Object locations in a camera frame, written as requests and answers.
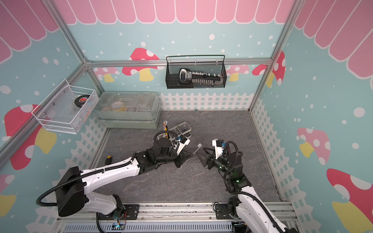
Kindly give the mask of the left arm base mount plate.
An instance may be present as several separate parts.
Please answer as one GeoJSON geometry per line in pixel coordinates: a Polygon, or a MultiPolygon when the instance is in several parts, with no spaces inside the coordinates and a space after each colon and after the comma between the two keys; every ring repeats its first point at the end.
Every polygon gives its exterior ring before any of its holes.
{"type": "Polygon", "coordinates": [[[123,207],[117,207],[108,215],[99,214],[99,220],[137,220],[139,214],[139,204],[125,204],[123,207]]]}

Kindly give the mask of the yellow toothbrush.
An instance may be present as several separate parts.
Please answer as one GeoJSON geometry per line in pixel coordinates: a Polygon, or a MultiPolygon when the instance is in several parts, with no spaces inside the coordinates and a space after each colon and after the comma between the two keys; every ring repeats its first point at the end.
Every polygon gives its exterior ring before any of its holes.
{"type": "MultiPolygon", "coordinates": [[[[163,129],[164,129],[164,131],[168,131],[168,122],[166,120],[164,120],[164,122],[163,122],[163,129]]],[[[169,134],[164,133],[164,137],[169,139],[169,134]]]]}

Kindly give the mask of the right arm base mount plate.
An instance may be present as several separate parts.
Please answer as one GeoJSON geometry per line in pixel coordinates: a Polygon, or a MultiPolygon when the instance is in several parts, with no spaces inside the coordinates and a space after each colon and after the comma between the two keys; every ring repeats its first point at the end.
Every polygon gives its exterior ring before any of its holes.
{"type": "Polygon", "coordinates": [[[213,203],[213,210],[216,219],[240,219],[231,204],[215,202],[213,203]]]}

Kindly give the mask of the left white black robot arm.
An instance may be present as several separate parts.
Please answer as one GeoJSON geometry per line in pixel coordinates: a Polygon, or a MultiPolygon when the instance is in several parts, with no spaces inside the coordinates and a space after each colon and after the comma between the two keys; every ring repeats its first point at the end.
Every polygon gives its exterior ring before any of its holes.
{"type": "Polygon", "coordinates": [[[184,150],[190,139],[173,131],[167,131],[167,134],[174,135],[174,141],[159,138],[159,135],[164,133],[158,132],[153,137],[151,148],[135,152],[123,161],[90,170],[79,170],[78,167],[68,169],[58,185],[41,194],[36,204],[41,207],[56,206],[60,217],[80,211],[106,216],[124,213],[125,208],[118,195],[103,195],[95,190],[124,178],[156,170],[164,164],[173,163],[180,168],[193,156],[184,150]]]}

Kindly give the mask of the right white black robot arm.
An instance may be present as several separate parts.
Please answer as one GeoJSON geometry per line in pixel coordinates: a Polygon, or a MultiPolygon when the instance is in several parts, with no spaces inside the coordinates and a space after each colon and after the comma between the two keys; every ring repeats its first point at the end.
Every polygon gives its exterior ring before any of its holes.
{"type": "Polygon", "coordinates": [[[243,220],[253,233],[296,233],[279,221],[257,195],[243,172],[242,157],[233,141],[212,140],[214,148],[204,147],[205,154],[198,154],[203,167],[216,168],[222,176],[229,199],[229,214],[243,220]]]}

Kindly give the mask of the grey toothbrush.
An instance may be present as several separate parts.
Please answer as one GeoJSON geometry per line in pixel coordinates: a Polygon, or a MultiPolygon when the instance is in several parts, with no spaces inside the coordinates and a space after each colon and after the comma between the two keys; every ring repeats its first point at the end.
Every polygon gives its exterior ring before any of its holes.
{"type": "Polygon", "coordinates": [[[198,144],[198,146],[197,146],[197,149],[194,151],[194,153],[193,154],[196,154],[196,152],[200,149],[202,147],[202,144],[201,143],[199,143],[198,144]]]}

